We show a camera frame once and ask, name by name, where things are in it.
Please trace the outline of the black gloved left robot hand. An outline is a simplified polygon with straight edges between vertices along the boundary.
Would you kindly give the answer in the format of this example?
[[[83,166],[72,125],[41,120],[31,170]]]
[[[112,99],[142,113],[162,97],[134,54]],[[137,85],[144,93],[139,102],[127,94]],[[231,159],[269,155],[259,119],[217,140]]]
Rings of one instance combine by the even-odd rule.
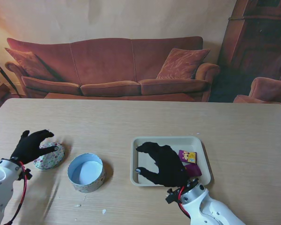
[[[14,162],[22,162],[28,164],[40,156],[56,151],[54,146],[40,148],[40,144],[46,138],[54,137],[54,134],[49,130],[40,130],[30,134],[29,130],[25,130],[12,153],[10,160]]]

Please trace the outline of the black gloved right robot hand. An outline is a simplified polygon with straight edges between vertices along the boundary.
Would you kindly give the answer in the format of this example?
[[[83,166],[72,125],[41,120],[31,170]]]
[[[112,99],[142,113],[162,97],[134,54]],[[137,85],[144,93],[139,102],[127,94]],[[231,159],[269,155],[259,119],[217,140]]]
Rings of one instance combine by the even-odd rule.
[[[148,154],[159,169],[158,173],[151,172],[144,167],[137,167],[135,171],[156,185],[165,187],[182,187],[187,185],[189,175],[177,153],[169,146],[160,146],[155,142],[145,142],[136,151]]]

